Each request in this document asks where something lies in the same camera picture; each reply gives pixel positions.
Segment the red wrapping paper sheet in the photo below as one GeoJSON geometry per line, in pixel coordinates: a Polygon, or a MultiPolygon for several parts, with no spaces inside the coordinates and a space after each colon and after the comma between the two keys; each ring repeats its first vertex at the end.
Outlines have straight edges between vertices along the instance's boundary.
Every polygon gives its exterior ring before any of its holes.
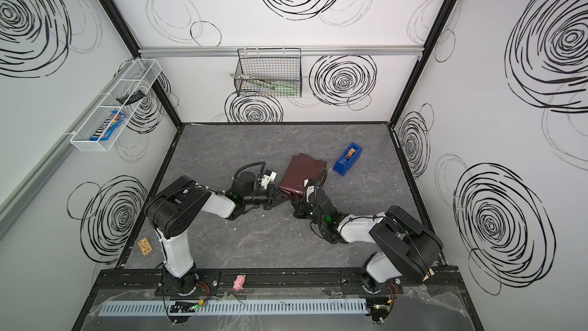
{"type": "Polygon", "coordinates": [[[305,181],[315,179],[326,167],[326,161],[299,153],[292,157],[279,184],[279,189],[290,197],[301,198],[306,187],[305,181]]]}

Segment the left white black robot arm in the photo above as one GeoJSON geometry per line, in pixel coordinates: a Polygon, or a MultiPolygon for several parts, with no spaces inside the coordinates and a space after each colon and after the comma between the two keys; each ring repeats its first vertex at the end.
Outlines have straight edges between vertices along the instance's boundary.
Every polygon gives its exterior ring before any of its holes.
{"type": "Polygon", "coordinates": [[[282,205],[289,195],[275,184],[276,176],[265,162],[253,162],[234,173],[227,190],[214,190],[180,176],[150,199],[144,215],[162,247],[163,294],[184,297],[199,288],[207,289],[199,280],[188,239],[196,218],[205,213],[234,221],[253,209],[271,210],[282,205]]]}

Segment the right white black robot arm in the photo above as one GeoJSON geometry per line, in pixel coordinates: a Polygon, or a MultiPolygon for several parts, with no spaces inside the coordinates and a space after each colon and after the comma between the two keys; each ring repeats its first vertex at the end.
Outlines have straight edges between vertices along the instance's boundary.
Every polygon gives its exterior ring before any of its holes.
{"type": "Polygon", "coordinates": [[[323,190],[326,170],[303,179],[303,195],[297,200],[299,217],[310,220],[312,231],[330,244],[370,243],[378,246],[361,266],[359,281],[372,294],[405,277],[418,283],[433,276],[443,243],[421,222],[398,205],[374,215],[338,211],[323,190]]]}

